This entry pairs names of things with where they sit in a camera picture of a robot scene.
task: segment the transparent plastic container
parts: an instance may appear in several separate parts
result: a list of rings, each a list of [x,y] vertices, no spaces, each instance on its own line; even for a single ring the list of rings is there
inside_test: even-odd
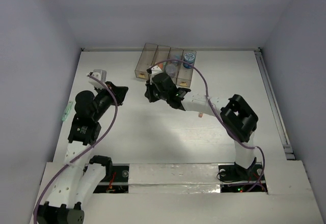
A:
[[[184,58],[184,55],[188,52],[193,53],[195,55],[195,57],[197,55],[196,51],[184,50],[183,54],[182,54],[182,60]],[[194,71],[193,68],[186,68],[183,65],[180,65],[176,85],[189,88],[192,83],[193,71]]]
[[[167,59],[183,60],[184,55],[188,52],[194,54],[195,57],[197,55],[196,51],[193,50],[183,50],[181,48],[168,47],[168,46],[157,45],[153,43],[146,43],[135,69],[136,77],[142,79],[148,79],[149,76],[147,73],[147,69],[150,66],[158,63],[159,61],[163,61]],[[171,67],[168,70],[166,70],[167,65],[174,65],[176,67],[176,72],[174,72],[175,70],[172,69]],[[163,63],[160,64],[159,67],[164,72],[168,73],[168,75],[171,77],[172,81],[176,85],[182,87],[188,87],[188,88],[190,87],[192,77],[193,77],[193,68],[186,68],[183,66],[181,62],[180,64],[178,62]]]
[[[148,79],[147,69],[153,63],[157,47],[157,44],[145,43],[143,52],[134,71],[137,78]]]
[[[160,61],[167,60],[170,53],[170,49],[171,47],[158,45],[152,65],[155,65]],[[161,68],[162,71],[164,71],[166,64],[167,63],[162,63],[158,66]]]
[[[171,59],[180,60],[180,59],[182,59],[182,54],[183,54],[183,49],[171,47],[168,60],[171,60]],[[176,71],[176,73],[174,75],[170,75],[169,74],[169,76],[171,77],[171,79],[174,82],[174,84],[176,84],[177,83],[177,77],[178,77],[178,73],[179,73],[179,70],[180,70],[181,63],[180,62],[171,61],[171,62],[168,62],[167,65],[174,65],[177,68],[177,71]]]

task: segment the small bottle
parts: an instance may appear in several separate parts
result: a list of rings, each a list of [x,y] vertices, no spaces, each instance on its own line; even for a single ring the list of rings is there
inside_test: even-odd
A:
[[[186,61],[188,64],[193,64],[195,62],[196,56],[192,52],[186,52],[184,54],[183,60]],[[183,63],[184,68],[190,69],[192,66]]]
[[[178,61],[176,61],[176,60],[181,60],[181,56],[180,55],[174,55],[173,57],[171,57],[171,59],[173,60],[173,61],[170,61],[170,64],[172,64],[172,65],[174,65],[174,66],[178,66]]]
[[[177,73],[177,67],[173,64],[169,64],[165,66],[165,72],[168,74],[170,77],[175,77]]]

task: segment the gray wall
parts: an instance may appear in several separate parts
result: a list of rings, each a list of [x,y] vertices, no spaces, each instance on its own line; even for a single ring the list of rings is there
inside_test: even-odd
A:
[[[258,47],[290,0],[58,0],[81,47]]]
[[[288,136],[326,220],[326,0],[292,0],[263,48]]]
[[[0,0],[0,223],[28,223],[80,49],[56,0]]]

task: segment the red wire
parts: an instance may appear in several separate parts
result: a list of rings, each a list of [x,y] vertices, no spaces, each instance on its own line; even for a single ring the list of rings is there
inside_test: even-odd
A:
[[[117,174],[116,172],[113,173],[112,179],[110,180],[110,183],[108,184],[108,187],[106,189],[107,191],[112,188],[111,184],[113,183],[116,174]]]
[[[259,179],[259,177],[258,177],[255,173],[253,173],[253,175],[254,175],[257,179]],[[259,180],[259,183],[260,183],[260,185],[262,185],[260,180]]]

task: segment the robotic arm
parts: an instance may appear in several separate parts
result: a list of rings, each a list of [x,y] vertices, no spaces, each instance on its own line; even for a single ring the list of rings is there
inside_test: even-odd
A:
[[[105,82],[106,72],[103,70],[94,70],[90,75]],[[113,97],[106,89],[92,79],[90,83],[94,85],[97,95],[95,96],[91,91],[82,91],[75,98],[76,114],[72,121],[63,162],[63,165],[69,167],[53,183],[45,204],[38,207],[39,224],[83,223],[83,208],[94,189],[101,180],[109,181],[112,178],[111,158],[96,155],[88,162],[93,148],[71,163],[77,155],[95,144],[101,130],[98,121],[114,104]],[[118,106],[122,105],[128,87],[117,87],[110,81],[105,82],[105,85],[113,93]]]
[[[215,116],[208,104],[206,95],[192,92],[190,89],[177,88],[172,79],[162,73],[159,67],[151,70],[150,78],[146,82],[145,97],[149,102],[165,100],[174,109],[197,111]],[[240,139],[245,146],[254,146],[254,131],[257,128],[258,117],[247,102],[240,95],[233,95],[230,99],[211,98],[211,103],[224,124]],[[237,141],[235,143],[235,166],[239,175],[248,176],[256,164],[253,149],[246,149]]]

